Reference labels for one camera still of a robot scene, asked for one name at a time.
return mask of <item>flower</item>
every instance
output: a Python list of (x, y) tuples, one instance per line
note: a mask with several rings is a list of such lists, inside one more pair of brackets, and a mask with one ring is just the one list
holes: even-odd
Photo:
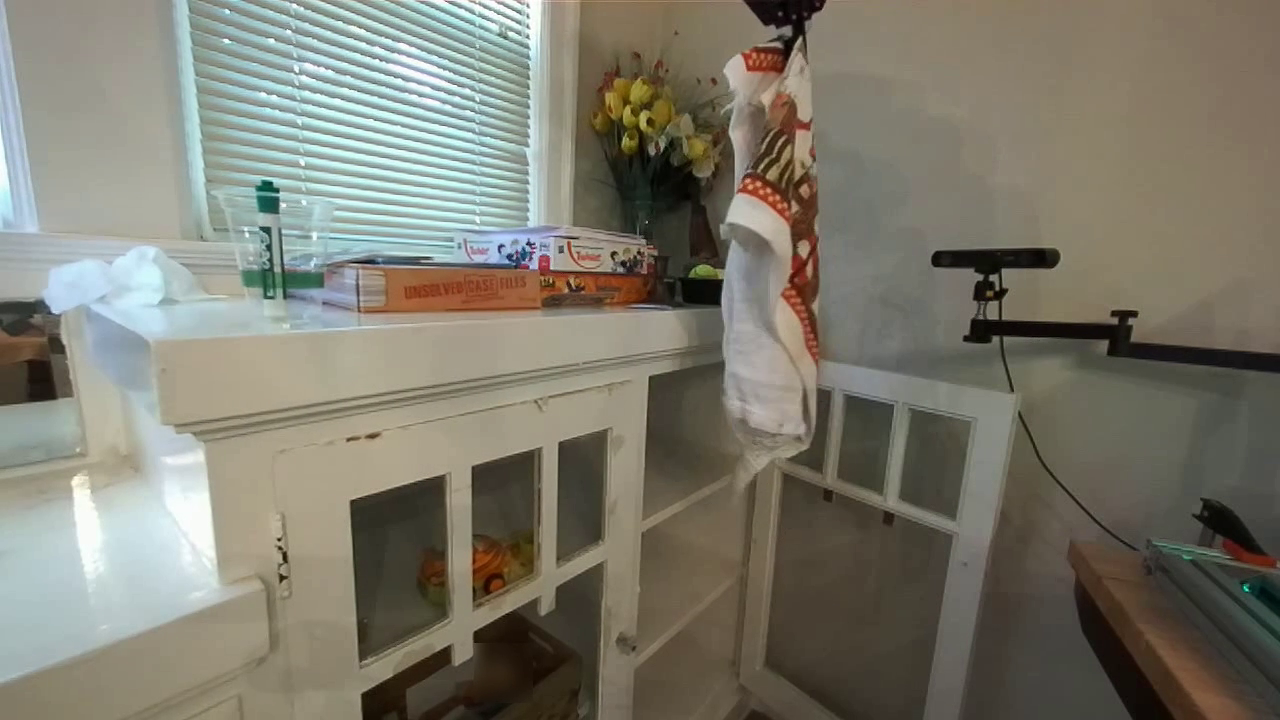
[(665, 59), (642, 51), (605, 72), (593, 132), (613, 173), (626, 230), (649, 237), (653, 220), (701, 200), (725, 162), (722, 81), (695, 81), (695, 102), (682, 102)]

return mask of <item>item inside cabinet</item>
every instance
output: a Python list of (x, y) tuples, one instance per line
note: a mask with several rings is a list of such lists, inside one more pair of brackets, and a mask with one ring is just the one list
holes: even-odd
[[(492, 540), (492, 538), (474, 540), (474, 598), (475, 599), (498, 598), (532, 571), (536, 571), (532, 531), (517, 531), (513, 540)], [(433, 607), (450, 607), (446, 553), (436, 553), (436, 547), (425, 553), (416, 583)]]
[(475, 634), (475, 661), (450, 670), (450, 654), (436, 654), (363, 691), (363, 720), (567, 720), (576, 695), (576, 654), (503, 617)]

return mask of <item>dish towel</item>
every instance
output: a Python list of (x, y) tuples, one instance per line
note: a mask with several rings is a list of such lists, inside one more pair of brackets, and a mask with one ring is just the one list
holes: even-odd
[(736, 195), (725, 213), (725, 413), (742, 490), (818, 427), (818, 151), (803, 39), (730, 59)]

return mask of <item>cable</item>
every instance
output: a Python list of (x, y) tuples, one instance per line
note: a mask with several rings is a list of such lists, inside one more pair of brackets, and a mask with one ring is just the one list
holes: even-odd
[[(1012, 369), (1009, 369), (1009, 354), (1006, 354), (1006, 338), (995, 338), (995, 348), (1000, 348), (1006, 390), (1017, 393), (1017, 379), (1012, 379)], [(1113, 526), (1104, 526), (1104, 520), (1058, 476), (1058, 467), (1043, 460), (1039, 441), (1037, 441), (1037, 432), (1032, 432), (1032, 425), (1030, 425), (1023, 413), (1017, 413), (1017, 425), (1023, 427), (1023, 441), (1030, 441), (1039, 473), (1043, 473), (1100, 531), (1108, 531), (1108, 538), (1113, 538), (1117, 544), (1126, 544), (1129, 553), (1140, 553), (1134, 540), (1126, 540)]]

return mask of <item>white blind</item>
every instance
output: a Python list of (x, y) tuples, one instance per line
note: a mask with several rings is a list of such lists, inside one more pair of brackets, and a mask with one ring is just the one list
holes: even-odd
[(0, 0), (0, 234), (35, 230), (23, 111), (17, 98), (10, 5)]
[(203, 193), (334, 200), (349, 250), (529, 226), (532, 0), (189, 0)]

